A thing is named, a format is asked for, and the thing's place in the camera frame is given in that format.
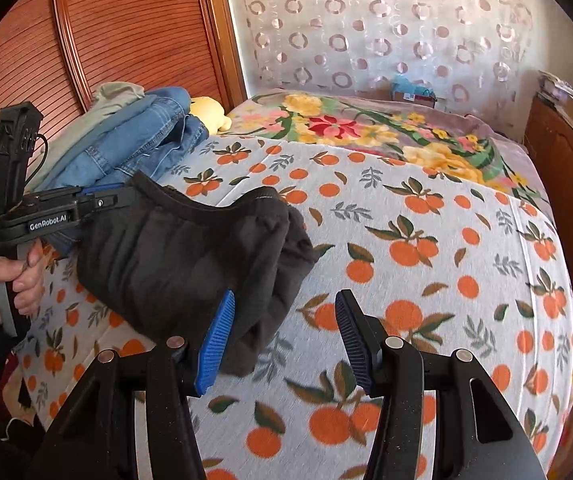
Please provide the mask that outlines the person's left hand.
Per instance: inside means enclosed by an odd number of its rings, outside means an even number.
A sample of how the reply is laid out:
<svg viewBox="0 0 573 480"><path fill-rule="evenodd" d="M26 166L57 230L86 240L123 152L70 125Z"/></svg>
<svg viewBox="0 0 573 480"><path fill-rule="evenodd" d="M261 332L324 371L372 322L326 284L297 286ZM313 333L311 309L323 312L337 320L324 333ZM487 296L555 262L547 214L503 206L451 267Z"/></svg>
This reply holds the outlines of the person's left hand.
<svg viewBox="0 0 573 480"><path fill-rule="evenodd" d="M17 312L32 316L44 296L44 248L39 238L34 241L23 262L0 257L0 284L6 283L10 283L15 292L14 306Z"/></svg>

